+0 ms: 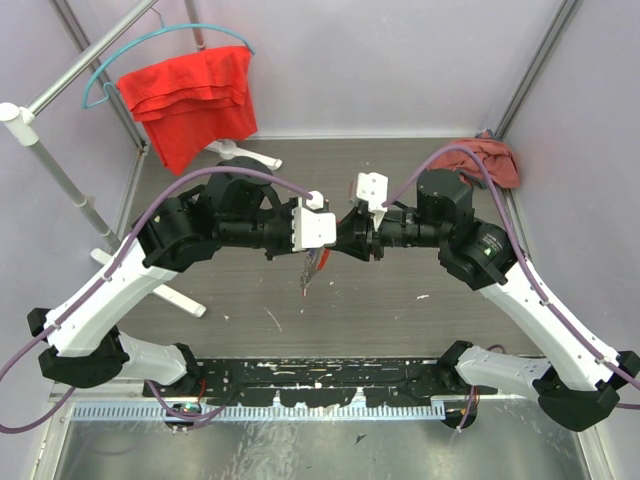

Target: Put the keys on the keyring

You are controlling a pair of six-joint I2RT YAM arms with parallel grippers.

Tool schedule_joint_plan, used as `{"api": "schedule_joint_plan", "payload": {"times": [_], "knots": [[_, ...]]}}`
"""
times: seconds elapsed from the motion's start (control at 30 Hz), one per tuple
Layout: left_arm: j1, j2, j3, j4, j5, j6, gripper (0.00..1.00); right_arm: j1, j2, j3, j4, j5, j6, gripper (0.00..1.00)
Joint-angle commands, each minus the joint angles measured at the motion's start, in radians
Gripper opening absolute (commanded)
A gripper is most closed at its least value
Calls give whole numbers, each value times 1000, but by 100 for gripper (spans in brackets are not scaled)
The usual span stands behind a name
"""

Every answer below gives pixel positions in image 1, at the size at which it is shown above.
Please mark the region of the metal key organizer red handle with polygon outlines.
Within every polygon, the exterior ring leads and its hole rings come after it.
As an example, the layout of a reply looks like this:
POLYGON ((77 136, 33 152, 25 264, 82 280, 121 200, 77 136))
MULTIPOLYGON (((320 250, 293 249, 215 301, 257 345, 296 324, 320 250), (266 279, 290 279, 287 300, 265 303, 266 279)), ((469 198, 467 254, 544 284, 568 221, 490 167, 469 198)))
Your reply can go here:
POLYGON ((306 252, 304 266, 300 275, 302 297, 306 297, 313 278, 323 270, 331 251, 328 248, 310 249, 306 252))

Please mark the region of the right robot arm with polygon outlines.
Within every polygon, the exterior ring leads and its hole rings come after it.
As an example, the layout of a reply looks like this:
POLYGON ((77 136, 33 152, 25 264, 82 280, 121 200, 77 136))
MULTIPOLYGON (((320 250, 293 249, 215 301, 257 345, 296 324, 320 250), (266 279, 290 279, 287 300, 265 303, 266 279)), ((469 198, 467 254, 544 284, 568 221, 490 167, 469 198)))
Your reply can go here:
POLYGON ((444 390, 489 387, 535 401, 559 425, 584 431, 620 404, 619 390, 639 373, 639 357, 600 341, 554 295, 521 248, 498 225, 476 218, 473 189, 449 170, 424 170, 417 204, 384 206, 388 179, 360 173, 353 209, 339 222, 335 250, 380 260, 387 247, 435 248, 448 274, 506 313, 543 353, 531 359, 457 341, 437 360, 444 390))

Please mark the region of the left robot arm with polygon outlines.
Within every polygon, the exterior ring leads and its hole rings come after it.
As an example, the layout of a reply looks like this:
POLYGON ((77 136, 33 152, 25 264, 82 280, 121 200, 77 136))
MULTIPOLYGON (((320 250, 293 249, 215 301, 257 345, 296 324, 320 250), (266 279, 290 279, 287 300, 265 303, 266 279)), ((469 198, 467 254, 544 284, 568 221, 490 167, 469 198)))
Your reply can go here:
POLYGON ((38 357, 43 377, 80 389, 124 377, 191 395, 201 378, 191 349, 136 339, 119 322, 154 290, 223 248, 261 249, 268 259, 302 251, 298 220, 321 198, 247 157, 179 178, 71 298, 29 313, 32 336, 47 346, 38 357))

